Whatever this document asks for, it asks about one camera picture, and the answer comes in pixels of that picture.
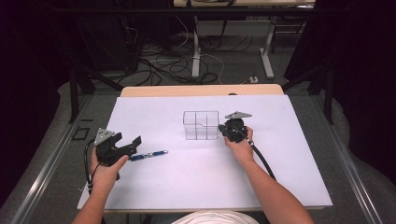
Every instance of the pen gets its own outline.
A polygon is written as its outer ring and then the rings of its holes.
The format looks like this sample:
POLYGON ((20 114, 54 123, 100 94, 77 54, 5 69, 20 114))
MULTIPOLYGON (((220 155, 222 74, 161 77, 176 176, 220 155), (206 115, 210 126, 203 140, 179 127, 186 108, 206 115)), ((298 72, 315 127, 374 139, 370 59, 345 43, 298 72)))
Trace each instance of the pen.
POLYGON ((156 152, 150 152, 148 154, 142 154, 142 155, 137 155, 137 156, 131 156, 129 158, 130 161, 140 161, 143 160, 145 158, 150 158, 150 157, 156 157, 156 156, 161 156, 161 155, 165 155, 166 153, 168 153, 168 151, 156 151, 156 152))

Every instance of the gray carpet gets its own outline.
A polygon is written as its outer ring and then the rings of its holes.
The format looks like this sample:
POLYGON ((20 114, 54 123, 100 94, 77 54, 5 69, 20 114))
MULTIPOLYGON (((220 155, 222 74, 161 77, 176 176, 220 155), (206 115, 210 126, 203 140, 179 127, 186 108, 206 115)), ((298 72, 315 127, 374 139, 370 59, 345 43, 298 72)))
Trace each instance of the gray carpet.
MULTIPOLYGON (((276 53, 270 55, 276 75, 275 80, 265 78, 257 50, 257 46, 260 45, 260 39, 254 39, 248 50, 243 52, 210 52, 212 56, 221 59, 221 62, 211 56, 205 57, 204 60, 207 62, 210 72, 219 74, 222 71, 221 82, 223 84, 238 84, 246 81, 252 75, 257 76, 260 83, 283 84, 286 80, 282 76, 298 37, 297 35, 281 35, 277 37, 276 53)), ((239 43, 239 41, 233 38, 225 39, 224 48, 232 47, 234 43, 239 43)), ((158 60, 156 56, 151 56, 150 59, 158 60)), ((168 60, 172 59, 172 57, 166 56, 161 57, 161 59, 168 60)), ((133 86, 147 76, 147 73, 136 73, 126 77, 120 83, 124 86, 133 86)), ((53 167, 50 181, 48 185, 44 186, 45 190, 40 195, 41 197, 39 197, 37 203, 34 204, 32 213, 28 214, 28 223, 70 223, 78 212, 76 209, 80 197, 78 188, 85 182, 83 148, 88 140, 95 136, 99 127, 106 127, 112 107, 120 94, 102 82, 94 81, 94 84, 97 88, 94 96, 80 96, 80 101, 85 102, 88 106, 81 111, 81 116, 74 123, 73 134, 65 141, 64 154, 58 155, 60 156, 60 161, 53 167), (89 130, 86 140, 76 140, 76 138, 80 138, 84 134, 84 130, 89 130)), ((350 187, 345 170, 340 165, 335 144, 333 139, 330 138, 325 122, 321 118, 321 112, 316 108, 313 97, 306 94, 307 84, 297 85, 287 91, 286 94, 290 96, 307 142, 311 147, 334 203, 334 206, 330 208, 311 210, 310 213, 317 223, 367 223, 368 221, 361 210, 361 205, 355 197, 355 192, 350 187)), ((160 85, 180 85, 180 83, 163 77, 160 85)), ((48 158, 52 156, 52 152, 62 142, 61 139, 64 133, 70 128, 68 126, 71 111, 68 84, 63 85, 59 92, 62 95, 62 99, 57 114, 20 183, 2 207, 0 211, 1 223, 11 223, 29 194, 29 190, 31 190, 40 175, 40 171, 48 162, 48 158)), ((347 120, 342 114, 342 108, 336 102, 334 102, 333 106, 333 119, 335 130, 338 132, 342 142, 347 146, 347 120)), ((383 223, 392 223, 392 221, 396 220, 393 214, 393 211, 396 211, 396 189, 394 185, 367 164, 357 158, 353 159, 359 168, 361 179, 368 189, 368 194, 372 196, 373 204, 383 223)), ((125 214, 106 214, 105 219, 107 223, 127 223, 125 214)), ((129 215, 129 223, 140 223, 140 219, 140 215, 129 215)))

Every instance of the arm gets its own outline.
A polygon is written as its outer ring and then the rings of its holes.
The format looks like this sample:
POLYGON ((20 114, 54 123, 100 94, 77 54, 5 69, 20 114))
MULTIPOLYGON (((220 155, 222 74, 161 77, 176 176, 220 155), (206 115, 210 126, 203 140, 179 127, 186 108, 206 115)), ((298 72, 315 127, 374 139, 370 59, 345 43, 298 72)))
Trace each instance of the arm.
MULTIPOLYGON (((247 128, 247 137, 252 140, 253 130, 247 128)), ((314 223, 303 205, 287 189, 269 176, 253 159, 253 150, 248 141, 225 144, 245 170, 251 186, 262 206, 262 211, 271 223, 314 223)))
POLYGON ((113 189, 117 172, 128 161, 128 156, 121 157, 110 167, 98 165, 96 150, 92 151, 91 174, 93 186, 90 197, 82 206, 73 223, 101 223, 108 194, 113 189))

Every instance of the white paper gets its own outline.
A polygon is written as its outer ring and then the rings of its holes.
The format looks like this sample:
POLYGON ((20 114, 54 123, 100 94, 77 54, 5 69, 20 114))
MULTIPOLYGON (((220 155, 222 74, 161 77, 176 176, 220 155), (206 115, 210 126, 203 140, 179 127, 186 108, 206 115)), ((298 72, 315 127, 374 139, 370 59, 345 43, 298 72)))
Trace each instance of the white paper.
MULTIPOLYGON (((186 140, 184 111, 219 111, 219 122, 235 111, 251 114, 245 125, 277 181, 304 206, 332 201, 287 95, 120 97, 108 130, 122 133, 118 147, 141 135, 137 154, 168 150, 164 156, 127 162, 110 193, 111 210, 200 210, 260 208, 244 171, 217 140, 186 140)), ((262 162, 255 156, 258 164, 262 162)), ((85 190, 78 208, 88 198, 85 190)))

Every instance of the forearm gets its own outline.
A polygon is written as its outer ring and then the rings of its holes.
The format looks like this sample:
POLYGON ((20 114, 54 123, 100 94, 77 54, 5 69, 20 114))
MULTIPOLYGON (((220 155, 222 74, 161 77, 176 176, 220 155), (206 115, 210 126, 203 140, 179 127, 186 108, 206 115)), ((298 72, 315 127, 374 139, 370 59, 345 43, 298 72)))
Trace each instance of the forearm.
POLYGON ((241 163, 271 223, 313 223, 303 205, 255 162, 241 163))
POLYGON ((108 194, 92 192, 90 198, 85 202, 73 223, 101 223, 108 194))

